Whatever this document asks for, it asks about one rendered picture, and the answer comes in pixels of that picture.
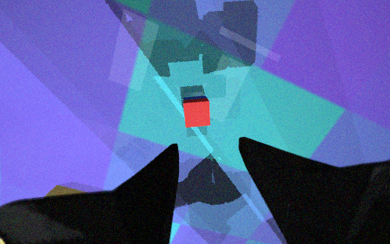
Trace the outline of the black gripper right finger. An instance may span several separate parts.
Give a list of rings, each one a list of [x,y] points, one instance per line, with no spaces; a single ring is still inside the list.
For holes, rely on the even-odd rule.
[[[335,167],[240,137],[238,149],[287,244],[355,244],[390,160]]]

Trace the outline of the red block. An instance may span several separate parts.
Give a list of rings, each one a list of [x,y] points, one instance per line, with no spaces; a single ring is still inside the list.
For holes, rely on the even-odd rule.
[[[209,100],[189,99],[183,101],[185,127],[210,125]]]

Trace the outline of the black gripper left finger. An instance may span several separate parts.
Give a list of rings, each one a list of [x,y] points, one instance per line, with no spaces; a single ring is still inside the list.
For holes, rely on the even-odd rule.
[[[0,238],[5,244],[170,244],[178,178],[175,143],[113,190],[1,205]]]

